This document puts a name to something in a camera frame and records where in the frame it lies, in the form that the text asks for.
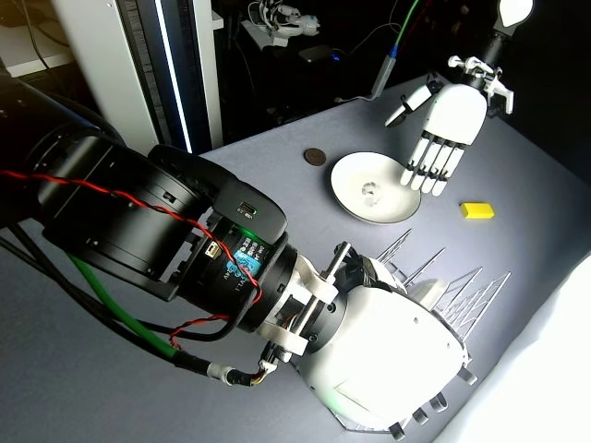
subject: white cloth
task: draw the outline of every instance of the white cloth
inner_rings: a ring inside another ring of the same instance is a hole
[[[591,442],[590,316],[588,256],[435,443]]]

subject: white bowl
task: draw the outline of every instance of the white bowl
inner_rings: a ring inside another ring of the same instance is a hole
[[[377,152],[356,152],[332,168],[331,185],[339,203],[361,220],[396,223],[413,215],[420,191],[400,184],[404,167]]]

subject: blue label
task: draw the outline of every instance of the blue label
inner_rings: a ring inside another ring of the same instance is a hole
[[[257,272],[259,272],[260,263],[253,257],[245,254],[242,251],[236,251],[236,253],[234,254],[234,258],[236,259],[236,262],[242,268],[250,272],[250,275],[252,275],[253,277],[257,275]],[[229,272],[232,272],[235,275],[235,277],[242,279],[245,279],[247,277],[240,271],[238,266],[232,263],[231,261],[228,261],[228,263],[225,266],[227,267]]]

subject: yellow object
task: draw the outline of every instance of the yellow object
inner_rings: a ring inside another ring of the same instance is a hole
[[[495,216],[490,203],[462,203],[460,210],[465,219],[492,219]]]

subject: gray table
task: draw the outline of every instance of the gray table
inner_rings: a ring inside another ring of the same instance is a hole
[[[359,150],[403,161],[420,133],[424,112],[386,130],[398,97],[418,79],[387,90],[377,102],[351,102],[207,155],[250,182],[285,210],[290,243],[318,268],[342,240],[375,256],[413,228],[397,256],[413,269],[447,246],[428,276],[453,279],[476,266],[484,283],[513,271],[501,295],[468,341],[471,368],[484,377],[568,269],[591,249],[591,190],[501,120],[487,120],[440,198],[424,197],[408,221],[375,226],[352,218],[328,186],[332,164]],[[328,162],[304,162],[308,147]],[[466,221],[458,204],[491,202],[492,221]],[[55,262],[80,282],[61,252],[41,239]],[[289,366],[255,389],[225,388],[169,367],[134,349],[92,320],[56,285],[3,251],[0,309],[0,441],[380,442],[389,436],[344,432]],[[183,301],[164,305],[102,275],[118,300],[139,317],[176,324],[198,316]],[[263,341],[235,331],[220,343],[189,345],[204,357],[254,369]],[[431,413],[406,441],[429,442],[474,388],[454,380],[444,393],[450,408]]]

